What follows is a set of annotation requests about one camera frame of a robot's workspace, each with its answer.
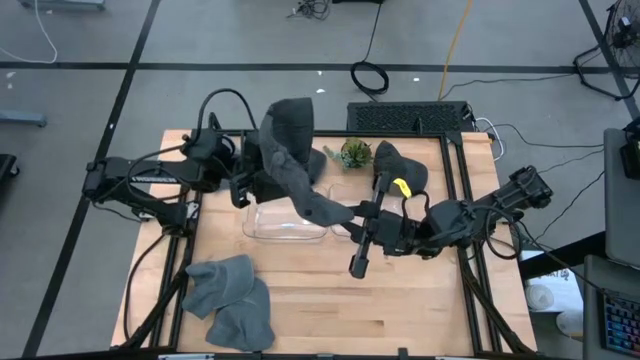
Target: small succulent plant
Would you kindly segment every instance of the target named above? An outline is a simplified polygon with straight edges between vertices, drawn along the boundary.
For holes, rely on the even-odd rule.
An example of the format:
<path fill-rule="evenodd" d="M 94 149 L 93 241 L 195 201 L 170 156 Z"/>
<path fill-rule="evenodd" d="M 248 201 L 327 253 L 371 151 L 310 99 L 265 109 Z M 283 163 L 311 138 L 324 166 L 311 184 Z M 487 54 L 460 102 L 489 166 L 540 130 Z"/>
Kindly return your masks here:
<path fill-rule="evenodd" d="M 324 146 L 323 150 L 330 158 L 342 162 L 345 169 L 361 168 L 373 160 L 371 145 L 355 137 L 347 138 L 339 153 L 335 153 L 327 146 Z"/>

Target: white cable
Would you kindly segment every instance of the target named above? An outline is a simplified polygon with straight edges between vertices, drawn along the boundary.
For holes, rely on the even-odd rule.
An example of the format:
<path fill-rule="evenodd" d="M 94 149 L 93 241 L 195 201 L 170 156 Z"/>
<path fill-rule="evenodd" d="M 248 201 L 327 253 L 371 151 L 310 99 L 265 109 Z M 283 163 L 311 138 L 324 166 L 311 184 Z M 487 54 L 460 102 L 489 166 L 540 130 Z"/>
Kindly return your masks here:
<path fill-rule="evenodd" d="M 53 42 L 49 38 L 49 34 L 47 34 L 47 31 L 44 29 L 44 25 L 42 25 L 42 20 L 40 19 L 40 14 L 38 13 L 38 0 L 34 0 L 34 4 L 35 4 L 34 10 L 36 11 L 36 20 L 38 20 L 38 24 L 40 25 L 40 30 L 42 30 L 42 33 L 44 34 L 44 37 L 47 38 L 47 41 L 49 42 L 49 45 L 51 45 L 51 48 L 53 49 L 53 59 L 51 61 L 29 60 L 29 59 L 21 58 L 20 56 L 17 56 L 17 55 L 13 55 L 12 53 L 8 52 L 7 50 L 3 49 L 2 47 L 0 47 L 0 51 L 5 53 L 9 57 L 12 57 L 12 58 L 14 58 L 16 60 L 27 62 L 27 63 L 32 63 L 32 64 L 53 64 L 54 62 L 56 62 L 56 60 L 58 60 L 58 49 L 56 49 L 55 45 L 53 45 Z"/>
<path fill-rule="evenodd" d="M 498 141 L 498 145 L 500 145 L 500 155 L 494 158 L 493 161 L 500 160 L 502 155 L 504 155 L 504 145 L 502 145 L 502 140 L 500 139 L 500 134 L 498 134 L 498 130 L 496 130 L 495 126 L 493 126 L 493 123 L 491 122 L 491 120 L 487 118 L 476 118 L 476 121 L 478 120 L 486 121 L 487 124 L 489 124 L 489 126 L 491 127 L 491 130 L 493 130 L 493 133 L 496 135 L 496 141 Z"/>

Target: yellow cable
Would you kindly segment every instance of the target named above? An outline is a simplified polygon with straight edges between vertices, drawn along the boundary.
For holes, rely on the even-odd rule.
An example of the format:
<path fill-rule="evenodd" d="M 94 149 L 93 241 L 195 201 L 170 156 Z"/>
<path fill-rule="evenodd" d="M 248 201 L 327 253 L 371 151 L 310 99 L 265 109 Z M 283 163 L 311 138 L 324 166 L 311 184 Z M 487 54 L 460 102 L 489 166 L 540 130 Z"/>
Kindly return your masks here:
<path fill-rule="evenodd" d="M 440 91 L 438 92 L 438 101 L 442 99 L 444 86 L 447 82 L 447 70 L 449 69 L 449 62 L 451 62 L 451 58 L 453 57 L 453 50 L 456 48 L 456 44 L 458 43 L 458 36 L 460 35 L 460 31 L 462 30 L 462 25 L 464 25 L 464 20 L 467 18 L 467 15 L 469 15 L 469 11 L 471 10 L 472 4 L 473 4 L 473 0 L 467 0 L 467 7 L 464 9 L 464 14 L 462 15 L 462 19 L 460 19 L 460 24 L 458 24 L 458 29 L 456 29 L 456 34 L 453 36 L 453 41 L 451 42 L 451 46 L 449 46 L 447 61 L 444 63 L 444 71 L 442 72 L 442 81 L 440 81 Z"/>

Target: gray cloth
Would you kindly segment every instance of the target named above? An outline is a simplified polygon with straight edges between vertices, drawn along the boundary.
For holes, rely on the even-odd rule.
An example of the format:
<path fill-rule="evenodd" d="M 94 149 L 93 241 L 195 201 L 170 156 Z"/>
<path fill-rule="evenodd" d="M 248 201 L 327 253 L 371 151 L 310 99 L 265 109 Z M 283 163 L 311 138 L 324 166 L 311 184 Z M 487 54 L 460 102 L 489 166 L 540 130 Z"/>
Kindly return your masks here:
<path fill-rule="evenodd" d="M 313 141 L 310 99 L 287 99 L 272 104 L 262 120 L 259 136 L 265 172 L 284 189 L 300 217 L 324 227 L 353 219 L 349 208 L 313 191 L 309 174 L 296 160 L 307 159 L 304 165 L 308 166 Z"/>
<path fill-rule="evenodd" d="M 266 350 L 275 340 L 270 313 L 269 289 L 256 278 L 248 296 L 218 310 L 206 340 L 242 351 Z"/>
<path fill-rule="evenodd" d="M 376 174 L 386 171 L 391 174 L 393 179 L 403 179 L 407 182 L 411 192 L 424 190 L 429 178 L 429 172 L 424 164 L 403 157 L 395 146 L 386 140 L 382 141 L 376 149 L 376 155 L 373 158 L 373 171 Z M 395 184 L 392 185 L 391 190 L 393 194 L 402 195 Z"/>
<path fill-rule="evenodd" d="M 200 319 L 245 298 L 253 287 L 253 265 L 247 255 L 192 264 L 186 271 L 195 287 L 185 296 L 182 308 Z"/>

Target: gray floor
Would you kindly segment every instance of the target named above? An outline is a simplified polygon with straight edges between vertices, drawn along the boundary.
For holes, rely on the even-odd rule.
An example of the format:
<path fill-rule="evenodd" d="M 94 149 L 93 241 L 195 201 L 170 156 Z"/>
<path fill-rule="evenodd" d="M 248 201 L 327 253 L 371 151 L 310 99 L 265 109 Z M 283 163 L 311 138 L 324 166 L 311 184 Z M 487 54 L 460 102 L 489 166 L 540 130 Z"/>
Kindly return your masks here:
<path fill-rule="evenodd" d="M 591 0 L 601 25 L 611 0 Z M 110 0 L 106 12 L 55 8 L 42 13 L 61 61 L 126 62 L 131 57 L 149 0 Z M 366 51 L 376 7 L 341 4 L 325 22 L 285 19 L 295 0 L 163 0 L 143 62 L 351 63 Z M 383 6 L 370 60 L 395 64 L 442 64 L 464 0 L 388 0 Z M 0 3 L 0 46 L 18 55 L 47 59 L 50 50 L 33 13 L 16 1 Z M 461 65 L 569 65 L 595 44 L 577 0 L 477 0 L 453 58 Z M 9 58 L 0 54 L 0 61 Z M 590 65 L 602 66 L 602 58 Z M 124 72 L 106 70 L 0 71 L 0 108 L 45 113 L 44 129 L 0 125 L 0 153 L 19 156 L 22 174 L 2 202 L 0 217 L 0 358 L 22 353 L 75 211 L 85 163 L 92 160 Z M 383 101 L 434 100 L 440 73 L 390 73 Z M 448 85 L 473 79 L 538 77 L 526 74 L 451 73 Z M 617 90 L 610 75 L 591 81 Z M 344 129 L 346 106 L 368 98 L 348 72 L 150 71 L 136 72 L 109 154 L 136 157 L 158 148 L 167 128 L 195 124 L 211 90 L 242 92 L 257 119 L 285 97 L 313 98 L 318 129 Z M 466 100 L 475 115 L 517 126 L 531 141 L 597 144 L 602 130 L 631 118 L 623 103 L 580 85 L 577 77 L 535 83 L 474 84 L 448 100 Z M 246 128 L 241 104 L 231 97 L 211 108 L 225 128 Z M 530 148 L 499 128 L 507 152 L 497 163 L 500 179 L 521 166 L 545 169 L 588 150 Z M 529 211 L 526 222 L 540 233 L 575 194 L 602 171 L 602 156 L 545 174 L 554 189 L 551 206 Z M 135 224 L 89 210 L 39 354 L 106 349 L 128 264 Z M 603 229 L 602 182 L 554 227 L 550 246 Z M 580 358 L 580 344 L 561 337 L 553 319 L 534 319 L 539 346 L 550 354 Z"/>

